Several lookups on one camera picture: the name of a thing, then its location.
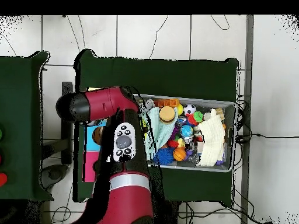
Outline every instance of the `orange ball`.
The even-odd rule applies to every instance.
[[[173,158],[177,160],[178,162],[182,161],[186,157],[186,152],[182,148],[176,148],[173,151]]]

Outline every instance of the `pink box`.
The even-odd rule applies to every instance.
[[[93,170],[93,164],[98,160],[99,153],[99,151],[86,151],[85,178],[83,178],[82,172],[83,182],[95,182],[95,171]]]

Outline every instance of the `soccer ball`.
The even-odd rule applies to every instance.
[[[184,113],[185,113],[185,116],[189,116],[189,115],[191,115],[191,114],[193,114],[193,113],[195,113],[196,112],[196,107],[195,107],[195,105],[193,105],[193,104],[187,104],[187,105],[185,105],[184,106]]]

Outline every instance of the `light blue cloth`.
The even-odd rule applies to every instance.
[[[152,134],[154,136],[157,151],[159,148],[161,148],[164,144],[167,143],[167,141],[171,137],[173,129],[175,128],[175,122],[178,119],[178,109],[175,107],[174,110],[175,118],[171,124],[164,124],[160,121],[159,107],[154,107],[147,112],[147,115],[151,120]],[[141,116],[149,129],[150,125],[148,123],[148,117],[146,116],[146,114],[142,114]],[[147,132],[147,137],[145,138],[145,151],[147,153],[147,160],[152,160],[156,152],[150,129]]]

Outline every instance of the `table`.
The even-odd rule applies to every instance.
[[[186,97],[235,102],[238,61],[223,62],[191,60],[166,61],[162,59],[97,58],[92,50],[78,54],[74,68],[77,71],[75,90],[105,86],[134,86],[141,94]],[[93,183],[82,181],[84,127],[75,125],[79,141],[75,143],[78,160],[74,161],[74,191],[78,201],[90,198]],[[149,168],[151,176],[157,175]],[[232,171],[217,173],[162,169],[166,200],[219,201],[230,207]]]

